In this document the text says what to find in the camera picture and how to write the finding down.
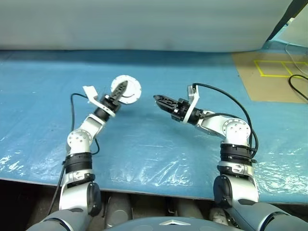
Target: blue plastic sheet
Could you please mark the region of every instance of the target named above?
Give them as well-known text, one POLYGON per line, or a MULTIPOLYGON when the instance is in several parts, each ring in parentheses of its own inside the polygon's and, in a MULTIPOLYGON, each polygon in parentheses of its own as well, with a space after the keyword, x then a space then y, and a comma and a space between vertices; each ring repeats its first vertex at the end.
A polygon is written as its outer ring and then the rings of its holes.
MULTIPOLYGON (((82 93, 83 85, 109 93, 122 74, 140 82, 142 95, 98 136, 93 168, 102 190, 213 198, 221 139, 172 120, 153 99, 186 98, 188 85, 203 82, 232 94, 252 118, 260 200, 307 202, 307 105, 251 101, 231 55, 223 53, 1 51, 0 178, 56 184, 71 123, 69 95, 82 93)), ((225 96, 202 88, 200 96, 199 108, 244 118, 225 96)), ((76 126, 94 109, 75 98, 76 126)))

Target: black cable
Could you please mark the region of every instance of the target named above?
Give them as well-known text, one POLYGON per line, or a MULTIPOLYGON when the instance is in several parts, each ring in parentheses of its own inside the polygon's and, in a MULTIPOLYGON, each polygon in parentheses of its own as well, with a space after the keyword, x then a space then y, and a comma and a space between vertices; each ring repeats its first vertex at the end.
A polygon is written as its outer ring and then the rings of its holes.
POLYGON ((292 82, 291 82, 291 79, 292 79, 293 77, 295 77, 295 76, 302 77, 302 78, 304 78, 304 79, 306 79, 306 80, 308 80, 308 78, 305 77, 305 76, 302 76, 302 75, 292 75, 292 76, 289 77, 289 85, 290 85, 290 87, 291 87, 293 90, 295 90, 298 94, 300 94, 301 96, 303 96, 303 97, 308 101, 308 97, 307 97, 306 95, 304 95, 303 93, 301 93, 296 87, 293 86, 293 84, 292 84, 292 82))
MULTIPOLYGON (((240 104, 240 102, 238 102, 238 101, 236 100, 236 98, 234 98, 232 95, 230 95, 229 93, 225 92, 224 90, 221 90, 221 89, 219 89, 219 88, 215 88, 215 87, 210 86, 210 85, 207 85, 207 84, 203 84, 203 83, 193 83, 193 84, 192 84, 192 87, 193 87, 193 88, 196 88, 196 86, 201 86, 201 87, 205 87, 205 88, 210 88, 210 89, 212 89, 212 90, 216 90, 216 91, 218 91, 218 92, 220 92, 220 93, 222 93, 222 94, 228 96, 230 99, 232 99, 232 100, 242 109, 242 111, 244 112, 244 114, 245 114, 245 116, 246 116, 246 118, 247 118, 247 123, 248 123, 249 127, 251 128, 251 130, 253 130, 253 129, 252 129, 251 120, 250 120, 250 116, 249 116, 248 112, 246 111, 246 109, 244 108, 244 106, 242 106, 242 105, 240 104)), ((252 133, 251 133, 250 136, 249 136, 249 145, 250 145, 250 147, 252 146, 252 133)))
MULTIPOLYGON (((237 117, 236 115, 232 115, 232 114, 228 114, 228 113, 213 113, 213 114, 209 114, 209 115, 203 115, 201 118, 211 118, 211 117, 220 116, 220 115, 241 119, 241 118, 237 117)), ((253 159, 255 157, 257 151, 258 151, 258 148, 259 148, 259 140, 258 140, 257 134, 255 133, 255 131, 252 128, 251 128, 251 132, 252 132, 254 139, 255 139, 255 147, 254 147, 254 149, 252 149, 253 152, 252 152, 252 155, 251 155, 251 158, 253 159)))
MULTIPOLYGON (((71 125, 71 131, 74 130, 74 126, 75 126, 75 109, 74 109, 74 101, 73 101, 73 96, 74 95, 77 95, 77 96, 80 96, 80 97, 83 97, 85 99, 87 99, 87 96, 85 95, 82 95, 82 94, 79 94, 79 93, 73 93, 71 94, 71 97, 70 97, 70 100, 71 100, 71 113, 72 113, 72 125, 71 125)), ((92 155, 95 155, 97 154, 99 151, 100 151, 100 146, 98 144, 98 141, 97 139, 95 138, 95 143, 96 143, 96 146, 97 146, 97 151, 92 153, 92 155)), ((48 214, 49 215, 51 213, 51 210, 53 208, 53 205, 54 205, 54 202, 55 202, 55 199, 56 199, 56 196, 58 194, 58 191, 60 189, 60 186, 61 186, 61 181, 62 181, 62 178, 63 178, 63 174, 64 174, 64 169, 65 169, 65 161, 62 162, 62 170, 61 170, 61 174, 60 174, 60 177, 59 177, 59 181, 58 181, 58 184, 57 184, 57 188, 56 188, 56 191, 54 192, 54 195, 53 195, 53 198, 52 198, 52 201, 51 201, 51 204, 50 204, 50 207, 48 209, 48 214)))
POLYGON ((60 185, 61 185, 61 181, 62 181, 62 178, 63 178, 64 169, 65 169, 65 161, 62 162, 62 165, 63 165, 63 167, 62 167, 62 170, 61 170, 61 174, 60 174, 60 177, 59 177, 59 181, 58 181, 58 184, 57 184, 57 188, 56 188, 56 191, 55 191, 55 193, 54 193, 54 195, 53 195, 51 204, 50 204, 50 206, 49 206, 47 216, 51 213, 52 207, 53 207, 54 202, 55 202, 55 200, 56 200, 58 191, 59 191, 59 189, 60 189, 60 185))

